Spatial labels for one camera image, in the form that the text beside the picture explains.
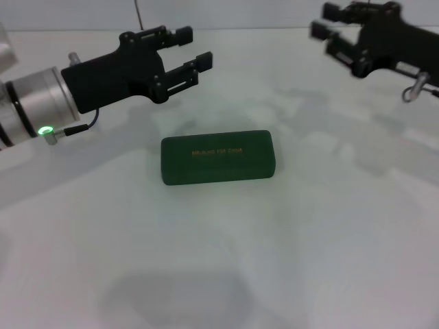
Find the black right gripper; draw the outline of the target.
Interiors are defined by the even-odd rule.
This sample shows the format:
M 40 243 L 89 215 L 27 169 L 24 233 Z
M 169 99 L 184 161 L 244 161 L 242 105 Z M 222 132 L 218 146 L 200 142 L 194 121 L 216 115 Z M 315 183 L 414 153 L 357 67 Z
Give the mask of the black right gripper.
M 334 23 L 362 25 L 357 44 L 345 39 L 328 25 L 313 21 L 310 36 L 325 42 L 325 54 L 365 78 L 378 69 L 398 71 L 406 63 L 439 80 L 439 34 L 406 23 L 402 6 L 353 1 L 345 8 L 326 2 L 322 18 Z

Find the green glasses case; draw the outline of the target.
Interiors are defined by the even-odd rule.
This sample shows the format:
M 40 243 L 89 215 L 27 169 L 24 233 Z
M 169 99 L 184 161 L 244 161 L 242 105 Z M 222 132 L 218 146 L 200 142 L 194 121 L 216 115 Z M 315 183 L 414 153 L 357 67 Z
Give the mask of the green glasses case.
M 267 130 L 167 137 L 161 177 L 168 186 L 270 178 L 276 170 Z

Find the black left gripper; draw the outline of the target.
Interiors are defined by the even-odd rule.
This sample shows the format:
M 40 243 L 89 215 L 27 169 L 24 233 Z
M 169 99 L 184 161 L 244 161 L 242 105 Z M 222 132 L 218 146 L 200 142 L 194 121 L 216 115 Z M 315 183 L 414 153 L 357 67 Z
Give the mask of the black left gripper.
M 213 54 L 165 73 L 158 50 L 193 42 L 190 26 L 171 31 L 164 25 L 139 33 L 124 32 L 112 53 L 61 70 L 61 75 L 81 114 L 116 103 L 131 96 L 147 97 L 154 87 L 154 101 L 198 85 L 200 73 L 213 68 Z

